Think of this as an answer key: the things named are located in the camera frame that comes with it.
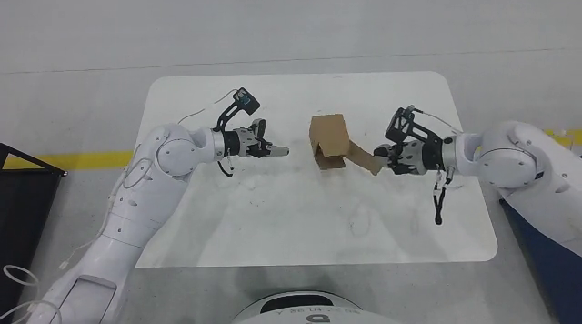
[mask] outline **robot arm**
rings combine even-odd
[[[147,242],[176,210],[199,164],[230,156],[288,155],[288,148],[264,140],[264,119],[256,119],[247,128],[225,131],[226,122],[238,110],[252,114],[259,106],[243,88],[234,99],[235,108],[229,108],[236,111],[226,117],[223,113],[216,128],[188,131],[168,124],[156,127],[137,147],[109,197],[100,234],[43,297],[60,309],[63,323],[118,321],[130,272]],[[42,304],[28,320],[35,324],[57,322],[55,311]]]
[[[400,108],[386,132],[393,145],[374,154],[397,175],[428,170],[474,176],[495,187],[504,200],[541,233],[582,256],[582,160],[543,131],[505,122],[482,134],[441,139],[415,123],[415,109]],[[442,199],[435,197],[439,224]]]

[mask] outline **yellow line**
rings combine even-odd
[[[48,164],[62,168],[65,171],[71,170],[95,170],[105,168],[125,167],[133,151],[111,151],[111,152],[85,152],[76,154],[44,155],[35,156]],[[5,169],[35,168],[38,167],[19,157],[10,156],[5,164]]]
[[[570,148],[571,146],[582,146],[582,129],[570,129],[566,131],[565,136],[556,136],[551,129],[546,130],[560,145]],[[96,170],[108,168],[125,167],[133,151],[109,151],[109,152],[85,152],[61,155],[43,155],[36,158],[45,161],[51,165],[62,168],[65,171],[72,170]],[[34,164],[24,161],[21,158],[10,156],[5,164],[4,169],[21,169],[35,168]]]
[[[582,146],[582,129],[569,129],[566,131],[565,135],[556,134],[552,129],[547,129],[545,132],[552,136],[556,142],[566,148]]]

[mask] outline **cardboard box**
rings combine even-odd
[[[319,169],[343,168],[344,157],[377,175],[382,168],[374,157],[349,139],[341,114],[312,116],[309,139]]]

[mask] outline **floor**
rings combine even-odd
[[[0,9],[0,140],[31,154],[131,149],[161,76],[432,70],[449,81],[465,130],[504,119],[580,127],[579,0],[0,0]],[[41,291],[97,231],[118,172],[64,180],[33,265]],[[138,269],[122,323],[228,323],[284,289],[334,291],[404,324],[553,322],[496,194],[484,193],[499,245],[489,262]]]

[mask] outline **white board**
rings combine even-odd
[[[149,91],[139,142],[153,127],[176,122],[213,127],[245,87],[261,103],[227,126],[267,121],[266,139],[288,157],[233,158],[235,175],[216,164],[199,166],[175,214],[148,243],[141,268],[329,265],[489,260],[497,240],[477,180],[456,177],[434,222],[436,175],[376,177],[346,162],[320,171],[308,138],[312,115],[342,113],[349,135],[372,151],[400,106],[414,104],[460,127],[447,81],[432,72],[337,75],[164,77]],[[448,127],[427,116],[418,123],[440,136]]]

